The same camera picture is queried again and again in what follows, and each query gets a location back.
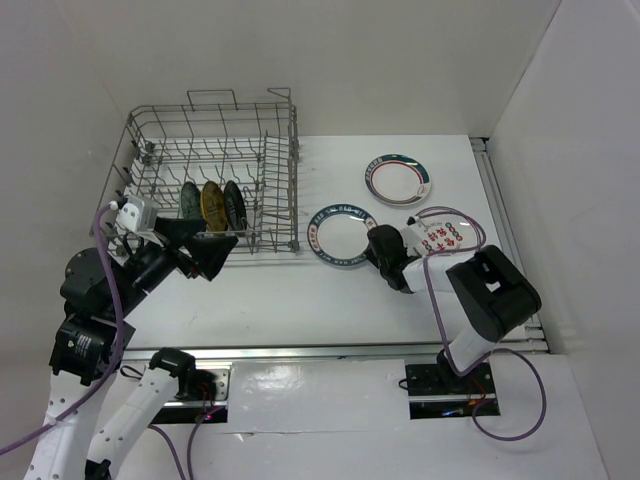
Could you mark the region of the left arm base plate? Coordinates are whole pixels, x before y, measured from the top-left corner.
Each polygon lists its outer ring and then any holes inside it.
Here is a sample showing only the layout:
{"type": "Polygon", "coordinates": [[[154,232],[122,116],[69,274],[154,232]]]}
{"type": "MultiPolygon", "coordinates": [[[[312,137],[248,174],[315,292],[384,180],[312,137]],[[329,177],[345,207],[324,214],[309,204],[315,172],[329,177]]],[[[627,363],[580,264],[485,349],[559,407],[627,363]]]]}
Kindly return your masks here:
{"type": "Polygon", "coordinates": [[[230,371],[202,369],[192,358],[152,360],[118,410],[125,425],[190,424],[226,419],[230,371]]]}

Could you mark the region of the white plate teal red rim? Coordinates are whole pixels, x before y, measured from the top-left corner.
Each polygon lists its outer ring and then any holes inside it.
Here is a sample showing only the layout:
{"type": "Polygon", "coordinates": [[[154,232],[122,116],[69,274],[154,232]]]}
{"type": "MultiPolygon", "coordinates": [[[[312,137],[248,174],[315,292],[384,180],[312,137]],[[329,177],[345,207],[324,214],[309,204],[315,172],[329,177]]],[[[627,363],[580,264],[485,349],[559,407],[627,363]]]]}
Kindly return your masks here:
{"type": "Polygon", "coordinates": [[[364,172],[367,190],[380,202],[394,207],[419,204],[429,195],[429,172],[417,160],[386,154],[372,160],[364,172]]]}

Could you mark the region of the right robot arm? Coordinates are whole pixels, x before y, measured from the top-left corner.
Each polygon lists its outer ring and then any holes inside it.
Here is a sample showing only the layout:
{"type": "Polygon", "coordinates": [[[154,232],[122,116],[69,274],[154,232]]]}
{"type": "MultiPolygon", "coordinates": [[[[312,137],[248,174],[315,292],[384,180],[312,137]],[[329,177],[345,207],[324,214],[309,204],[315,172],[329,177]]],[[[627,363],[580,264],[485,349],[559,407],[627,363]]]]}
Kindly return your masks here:
{"type": "Polygon", "coordinates": [[[454,339],[443,338],[433,364],[409,368],[400,386],[412,395],[471,393],[498,344],[542,307],[537,290],[495,245],[442,270],[442,255],[410,255],[400,231],[390,225],[373,228],[367,238],[366,259],[391,289],[426,293],[441,334],[446,329],[438,291],[454,293],[467,318],[454,339]]]}

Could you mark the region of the silver aluminium front rail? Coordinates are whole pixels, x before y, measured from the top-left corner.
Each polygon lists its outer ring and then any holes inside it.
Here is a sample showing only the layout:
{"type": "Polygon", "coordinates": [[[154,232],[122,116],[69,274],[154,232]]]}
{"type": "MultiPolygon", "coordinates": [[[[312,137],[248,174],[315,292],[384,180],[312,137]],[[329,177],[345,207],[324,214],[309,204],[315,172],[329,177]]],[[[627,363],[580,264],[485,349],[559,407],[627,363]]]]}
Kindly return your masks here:
{"type": "MultiPolygon", "coordinates": [[[[501,344],[504,348],[526,354],[548,354],[546,341],[527,339],[507,341],[501,344]]],[[[394,343],[394,344],[359,344],[359,345],[316,345],[316,346],[282,346],[282,347],[212,347],[212,348],[178,348],[194,356],[198,360],[211,361],[258,361],[258,360],[308,360],[308,359],[360,359],[360,358],[407,358],[410,356],[437,355],[443,348],[436,343],[394,343]]],[[[149,361],[159,348],[131,348],[123,354],[124,362],[149,361]]]]}

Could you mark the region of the white plate red characters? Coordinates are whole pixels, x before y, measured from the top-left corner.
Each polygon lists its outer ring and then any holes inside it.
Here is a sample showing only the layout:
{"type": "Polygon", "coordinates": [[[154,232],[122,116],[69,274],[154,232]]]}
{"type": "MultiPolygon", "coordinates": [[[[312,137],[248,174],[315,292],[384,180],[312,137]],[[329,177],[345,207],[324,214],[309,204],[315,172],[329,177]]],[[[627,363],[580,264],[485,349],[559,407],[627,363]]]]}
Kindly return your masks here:
{"type": "Polygon", "coordinates": [[[429,207],[413,216],[424,231],[426,255],[476,249],[486,241],[484,229],[477,222],[451,207],[429,207]]]}

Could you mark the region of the black round plate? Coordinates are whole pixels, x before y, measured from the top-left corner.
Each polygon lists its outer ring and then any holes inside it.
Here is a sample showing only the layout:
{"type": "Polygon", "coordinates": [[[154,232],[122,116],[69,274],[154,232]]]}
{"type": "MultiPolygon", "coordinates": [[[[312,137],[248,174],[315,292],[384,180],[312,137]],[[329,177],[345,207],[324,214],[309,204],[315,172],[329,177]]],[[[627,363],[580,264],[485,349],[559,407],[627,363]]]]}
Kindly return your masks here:
{"type": "Polygon", "coordinates": [[[241,190],[234,181],[229,180],[225,184],[223,195],[229,229],[240,236],[244,236],[248,227],[248,218],[241,190]]]}

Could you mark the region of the yellow patterned plate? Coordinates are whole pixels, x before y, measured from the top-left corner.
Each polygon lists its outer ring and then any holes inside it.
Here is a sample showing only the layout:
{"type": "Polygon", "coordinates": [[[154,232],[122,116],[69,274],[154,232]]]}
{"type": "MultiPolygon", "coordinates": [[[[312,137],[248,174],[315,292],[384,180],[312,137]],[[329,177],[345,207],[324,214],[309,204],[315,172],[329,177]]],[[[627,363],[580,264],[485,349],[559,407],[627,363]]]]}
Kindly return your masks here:
{"type": "Polygon", "coordinates": [[[200,207],[203,219],[211,232],[223,232],[228,228],[224,194],[214,181],[207,181],[200,195],[200,207]]]}

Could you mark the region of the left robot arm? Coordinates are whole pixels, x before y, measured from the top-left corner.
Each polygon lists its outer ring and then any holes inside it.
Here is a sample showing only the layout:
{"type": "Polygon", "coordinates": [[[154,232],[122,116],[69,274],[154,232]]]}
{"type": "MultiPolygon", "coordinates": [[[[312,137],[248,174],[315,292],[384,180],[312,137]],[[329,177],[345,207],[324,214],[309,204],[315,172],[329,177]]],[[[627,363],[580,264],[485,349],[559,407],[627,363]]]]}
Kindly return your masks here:
{"type": "Polygon", "coordinates": [[[66,318],[55,335],[48,406],[26,478],[113,479],[166,402],[213,406],[216,377],[198,369],[192,355],[163,347],[116,413],[97,424],[135,332],[126,316],[174,270],[213,280],[238,242],[225,234],[201,235],[201,221],[159,224],[167,240],[142,243],[124,264],[109,255],[100,232],[95,247],[67,264],[61,287],[66,318]]]}

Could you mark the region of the silver aluminium side rail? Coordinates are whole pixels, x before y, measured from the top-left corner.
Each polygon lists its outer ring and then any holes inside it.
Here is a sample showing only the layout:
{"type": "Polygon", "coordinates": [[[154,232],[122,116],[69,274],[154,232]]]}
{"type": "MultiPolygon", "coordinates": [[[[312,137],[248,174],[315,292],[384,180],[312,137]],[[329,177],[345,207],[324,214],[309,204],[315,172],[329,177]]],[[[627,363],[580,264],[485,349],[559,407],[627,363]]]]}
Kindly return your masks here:
{"type": "MultiPolygon", "coordinates": [[[[498,180],[491,158],[488,153],[488,139],[482,137],[469,138],[471,149],[481,176],[482,184],[488,199],[489,208],[496,226],[497,235],[502,249],[522,274],[525,274],[521,257],[515,242],[511,222],[504,203],[498,180]]],[[[548,353],[549,346],[540,318],[535,314],[523,326],[525,340],[508,340],[509,344],[528,343],[528,347],[521,347],[527,353],[548,353]]]]}

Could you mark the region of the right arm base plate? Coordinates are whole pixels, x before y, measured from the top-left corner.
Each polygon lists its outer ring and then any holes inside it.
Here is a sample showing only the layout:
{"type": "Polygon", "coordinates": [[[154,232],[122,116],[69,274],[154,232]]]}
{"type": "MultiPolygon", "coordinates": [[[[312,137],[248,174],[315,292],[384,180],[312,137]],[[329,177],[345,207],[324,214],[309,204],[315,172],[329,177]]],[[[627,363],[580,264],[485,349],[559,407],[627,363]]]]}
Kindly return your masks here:
{"type": "Polygon", "coordinates": [[[492,370],[483,363],[466,377],[449,376],[436,364],[407,364],[398,387],[408,394],[411,420],[499,416],[492,370]]]}

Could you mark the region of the blue white patterned plate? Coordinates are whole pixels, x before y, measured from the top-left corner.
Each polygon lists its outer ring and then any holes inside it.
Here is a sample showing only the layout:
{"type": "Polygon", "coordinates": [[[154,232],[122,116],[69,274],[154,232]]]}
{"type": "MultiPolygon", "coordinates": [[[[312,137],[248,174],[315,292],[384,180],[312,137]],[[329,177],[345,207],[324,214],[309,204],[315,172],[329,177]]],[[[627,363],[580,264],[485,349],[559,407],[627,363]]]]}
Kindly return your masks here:
{"type": "Polygon", "coordinates": [[[201,191],[191,182],[185,182],[180,190],[179,212],[182,219],[202,220],[201,191]]]}

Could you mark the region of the white plate teal lettered rim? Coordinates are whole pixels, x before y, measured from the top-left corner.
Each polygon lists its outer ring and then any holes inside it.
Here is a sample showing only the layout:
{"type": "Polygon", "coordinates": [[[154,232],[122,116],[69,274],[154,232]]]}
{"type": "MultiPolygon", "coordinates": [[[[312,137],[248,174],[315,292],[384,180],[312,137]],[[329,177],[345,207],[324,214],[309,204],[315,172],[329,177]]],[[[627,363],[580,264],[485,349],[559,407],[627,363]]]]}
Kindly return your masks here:
{"type": "Polygon", "coordinates": [[[307,241],[321,261],[339,268],[366,261],[368,232],[378,224],[364,208],[337,203],[321,208],[309,220],[307,241]]]}

